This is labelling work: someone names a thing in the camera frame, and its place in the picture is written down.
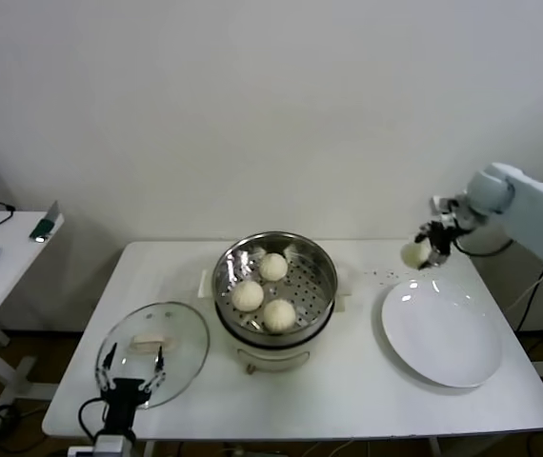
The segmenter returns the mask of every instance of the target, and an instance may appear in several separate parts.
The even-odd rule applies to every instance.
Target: small white table
[[[29,238],[45,214],[44,211],[17,211],[9,221],[0,226],[0,306],[51,239],[45,243],[35,243]],[[0,220],[6,216],[6,212],[0,211]],[[63,222],[64,219],[60,216],[53,232],[56,232]],[[9,338],[0,329],[0,345],[5,346],[8,342]],[[6,386],[0,396],[0,405],[11,403],[15,398],[52,398],[56,385],[35,384],[26,380],[35,360],[34,357],[25,357],[17,368],[13,368],[0,358],[0,382]]]
[[[98,396],[97,351],[111,328],[144,305],[177,300],[197,307],[211,331],[199,376],[175,400],[136,413],[141,440],[345,440],[503,433],[543,428],[543,384],[471,261],[455,254],[436,270],[418,272],[399,256],[404,241],[323,241],[351,295],[320,335],[304,366],[248,375],[226,345],[210,300],[197,298],[204,269],[229,242],[142,242],[126,247],[45,416],[53,436],[76,437],[77,409]],[[444,276],[493,316],[503,361],[478,388],[429,382],[390,348],[379,312],[386,292],[414,277]],[[167,367],[171,376],[172,367]],[[91,430],[102,405],[86,408]]]

